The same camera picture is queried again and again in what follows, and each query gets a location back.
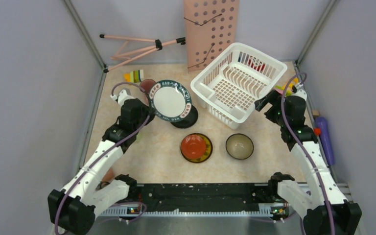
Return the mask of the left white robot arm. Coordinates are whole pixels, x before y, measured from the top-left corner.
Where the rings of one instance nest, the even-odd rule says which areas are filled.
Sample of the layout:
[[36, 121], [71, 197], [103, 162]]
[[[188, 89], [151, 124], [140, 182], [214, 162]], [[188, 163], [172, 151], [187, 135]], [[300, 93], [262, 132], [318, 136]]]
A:
[[138, 190], [132, 186], [134, 179], [128, 176], [97, 188], [113, 163], [126, 153], [140, 130], [155, 116], [150, 101], [145, 104], [130, 97], [119, 104], [120, 115], [105, 131], [91, 158], [62, 189], [54, 189], [48, 195], [48, 210], [56, 235], [85, 235], [100, 214], [115, 202], [122, 199], [132, 202], [137, 197]]

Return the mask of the light green mug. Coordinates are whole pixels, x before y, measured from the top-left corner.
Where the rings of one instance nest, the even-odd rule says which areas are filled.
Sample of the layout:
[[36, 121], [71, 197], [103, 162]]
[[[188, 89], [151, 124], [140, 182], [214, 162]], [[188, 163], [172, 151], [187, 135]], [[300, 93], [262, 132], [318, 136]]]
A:
[[135, 142], [140, 142], [141, 139], [142, 139], [142, 137], [143, 137], [143, 134], [142, 134], [141, 132], [139, 132], [139, 133], [137, 134], [137, 137], [136, 137]]

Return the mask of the orange dotted mug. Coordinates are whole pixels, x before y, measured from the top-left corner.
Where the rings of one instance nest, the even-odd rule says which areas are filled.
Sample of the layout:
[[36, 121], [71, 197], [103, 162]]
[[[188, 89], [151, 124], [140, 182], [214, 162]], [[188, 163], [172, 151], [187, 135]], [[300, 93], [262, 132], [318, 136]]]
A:
[[112, 168], [109, 168], [109, 170], [106, 172], [106, 174], [103, 176], [101, 183], [103, 185], [111, 183], [115, 178], [115, 173]]

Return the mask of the white plate green rim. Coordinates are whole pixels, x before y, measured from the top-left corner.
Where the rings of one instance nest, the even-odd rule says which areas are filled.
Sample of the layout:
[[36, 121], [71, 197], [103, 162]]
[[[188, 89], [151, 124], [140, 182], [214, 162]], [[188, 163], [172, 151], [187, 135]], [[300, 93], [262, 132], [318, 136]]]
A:
[[148, 98], [155, 115], [167, 122], [180, 122], [193, 107], [191, 95], [179, 82], [161, 80], [149, 90]]

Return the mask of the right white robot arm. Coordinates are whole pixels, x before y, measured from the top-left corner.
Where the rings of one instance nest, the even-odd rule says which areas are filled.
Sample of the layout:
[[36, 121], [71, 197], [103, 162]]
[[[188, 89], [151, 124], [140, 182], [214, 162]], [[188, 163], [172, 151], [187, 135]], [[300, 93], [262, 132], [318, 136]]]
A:
[[255, 102], [256, 110], [271, 107], [264, 113], [277, 124], [281, 138], [298, 161], [308, 190], [304, 190], [288, 174], [274, 173], [269, 180], [268, 197], [274, 202], [285, 200], [301, 218], [307, 235], [353, 235], [362, 211], [338, 187], [321, 153], [314, 130], [305, 124], [306, 92], [283, 96], [272, 90]]

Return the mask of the white plastic dish rack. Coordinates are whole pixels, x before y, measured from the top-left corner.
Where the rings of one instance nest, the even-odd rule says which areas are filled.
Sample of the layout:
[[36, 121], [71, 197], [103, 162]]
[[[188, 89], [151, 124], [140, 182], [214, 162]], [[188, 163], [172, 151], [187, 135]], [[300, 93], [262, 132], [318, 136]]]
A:
[[[263, 73], [247, 66], [250, 56], [266, 64]], [[243, 43], [233, 43], [206, 66], [190, 84], [200, 105], [235, 130], [286, 73], [285, 63]]]

